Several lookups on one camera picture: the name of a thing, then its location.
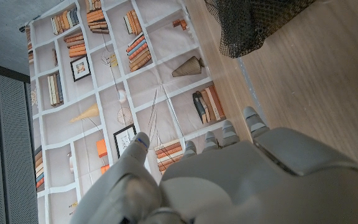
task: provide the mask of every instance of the printed bookshelf backdrop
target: printed bookshelf backdrop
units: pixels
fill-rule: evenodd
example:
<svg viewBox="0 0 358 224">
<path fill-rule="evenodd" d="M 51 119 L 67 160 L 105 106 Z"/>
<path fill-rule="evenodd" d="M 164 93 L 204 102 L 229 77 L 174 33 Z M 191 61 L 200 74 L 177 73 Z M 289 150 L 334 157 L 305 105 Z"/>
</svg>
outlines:
<svg viewBox="0 0 358 224">
<path fill-rule="evenodd" d="M 222 126 L 183 1 L 65 0 L 26 34 L 40 223 L 68 223 L 135 133 L 150 137 L 159 182 L 186 141 L 202 149 Z"/>
</svg>

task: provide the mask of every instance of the wooden floor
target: wooden floor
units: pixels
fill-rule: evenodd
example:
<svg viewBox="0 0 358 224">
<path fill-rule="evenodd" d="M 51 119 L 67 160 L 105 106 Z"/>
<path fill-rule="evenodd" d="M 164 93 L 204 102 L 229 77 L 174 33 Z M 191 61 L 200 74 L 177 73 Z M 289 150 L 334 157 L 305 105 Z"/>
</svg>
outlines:
<svg viewBox="0 0 358 224">
<path fill-rule="evenodd" d="M 186 0 L 227 117 L 249 139 L 255 106 L 236 59 L 219 53 L 220 27 L 203 0 Z M 358 162 L 358 1 L 316 1 L 242 57 L 271 128 L 288 127 Z"/>
</svg>

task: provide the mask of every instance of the picture frame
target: picture frame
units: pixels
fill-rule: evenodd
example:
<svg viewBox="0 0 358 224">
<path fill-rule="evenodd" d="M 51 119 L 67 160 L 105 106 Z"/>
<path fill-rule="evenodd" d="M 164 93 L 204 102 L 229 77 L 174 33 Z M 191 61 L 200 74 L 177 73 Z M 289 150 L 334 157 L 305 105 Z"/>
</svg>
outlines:
<svg viewBox="0 0 358 224">
<path fill-rule="evenodd" d="M 74 82 L 91 74 L 90 63 L 86 55 L 70 62 L 70 65 Z"/>
<path fill-rule="evenodd" d="M 114 133 L 114 141 L 116 142 L 116 150 L 118 159 L 125 151 L 126 147 L 136 135 L 136 129 L 133 124 L 126 126 L 124 129 Z"/>
</svg>

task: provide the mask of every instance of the robotic hand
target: robotic hand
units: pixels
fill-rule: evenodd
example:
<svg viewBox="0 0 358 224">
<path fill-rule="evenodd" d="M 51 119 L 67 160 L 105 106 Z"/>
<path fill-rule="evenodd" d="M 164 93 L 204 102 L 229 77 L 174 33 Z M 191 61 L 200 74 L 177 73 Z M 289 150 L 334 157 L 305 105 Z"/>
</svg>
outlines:
<svg viewBox="0 0 358 224">
<path fill-rule="evenodd" d="M 149 138 L 137 134 L 89 189 L 71 223 L 358 223 L 358 164 L 287 128 L 270 130 L 244 110 L 253 143 L 230 121 L 223 148 L 206 134 L 186 143 L 159 185 L 143 167 Z"/>
</svg>

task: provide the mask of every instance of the mesh bag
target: mesh bag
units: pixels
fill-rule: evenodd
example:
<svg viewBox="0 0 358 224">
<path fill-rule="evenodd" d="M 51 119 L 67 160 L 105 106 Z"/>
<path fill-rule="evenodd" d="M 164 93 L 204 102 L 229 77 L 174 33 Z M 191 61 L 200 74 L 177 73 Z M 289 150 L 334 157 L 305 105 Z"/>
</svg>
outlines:
<svg viewBox="0 0 358 224">
<path fill-rule="evenodd" d="M 237 58 L 261 48 L 266 37 L 314 1 L 205 0 L 205 3 L 222 27 L 221 53 Z"/>
</svg>

